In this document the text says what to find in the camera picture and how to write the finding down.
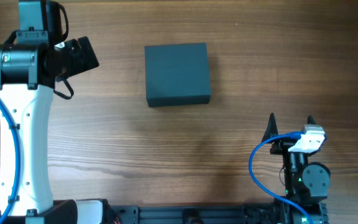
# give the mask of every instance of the thin black wire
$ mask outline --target thin black wire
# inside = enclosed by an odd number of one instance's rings
[[[285,184],[284,184],[283,180],[281,179],[281,171],[282,171],[282,170],[284,170],[284,166],[281,167],[280,172],[278,173],[278,177],[280,178],[280,182],[281,182],[281,183],[284,185],[284,187],[285,187]]]

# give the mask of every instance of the wooden tabletop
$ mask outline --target wooden tabletop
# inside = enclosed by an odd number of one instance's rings
[[[55,97],[48,171],[55,199],[113,205],[271,202],[247,170],[269,114],[280,133],[312,114],[328,140],[310,158],[332,172],[331,223],[358,223],[358,1],[63,3],[69,39],[88,36],[100,67]],[[0,1],[0,43],[19,27]],[[149,108],[144,46],[206,42],[208,105]],[[59,84],[57,89],[65,91]],[[277,194],[282,158],[262,148],[255,174]]]

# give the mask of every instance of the blue cable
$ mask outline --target blue cable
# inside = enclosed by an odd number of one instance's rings
[[[9,127],[16,127],[16,124],[11,116],[11,114],[6,109],[4,103],[0,99],[0,110],[4,117],[6,118],[6,121],[9,125]],[[13,181],[13,187],[12,187],[12,195],[11,195],[11,203],[8,203],[5,212],[0,217],[0,224],[4,223],[7,216],[9,215],[9,212],[11,212],[13,203],[16,200],[17,191],[19,190],[19,179],[20,179],[20,145],[19,145],[19,135],[17,134],[17,130],[15,128],[11,128],[12,136],[13,136],[13,142],[15,145],[15,155],[16,155],[16,168],[15,168],[15,178]]]
[[[288,199],[285,199],[283,197],[280,197],[278,196],[277,194],[269,191],[269,189],[267,189],[265,186],[263,186],[255,177],[253,171],[252,171],[252,160],[254,159],[254,156],[255,156],[255,153],[258,151],[259,148],[261,148],[264,144],[267,144],[267,143],[271,143],[272,141],[274,140],[277,140],[277,139],[282,139],[282,138],[292,138],[292,139],[300,139],[301,138],[301,134],[304,134],[303,132],[300,132],[300,131],[296,131],[296,132],[292,132],[292,133],[288,133],[288,134],[281,134],[281,135],[278,135],[278,136],[274,136],[274,137],[271,137],[270,139],[268,140],[265,140],[263,142],[261,142],[251,153],[251,155],[249,156],[249,162],[248,162],[248,170],[249,170],[249,174],[250,176],[252,177],[252,180],[254,180],[254,182],[266,193],[268,193],[269,195],[273,196],[274,198],[277,198],[279,199],[280,201],[282,202],[285,202],[285,203],[288,203],[292,206],[294,206],[295,208],[297,208],[301,213],[303,213],[308,221],[309,221],[309,224],[314,224],[313,223],[313,220],[311,219],[310,215],[302,208],[300,207],[299,205],[297,205],[296,203],[288,200]]]

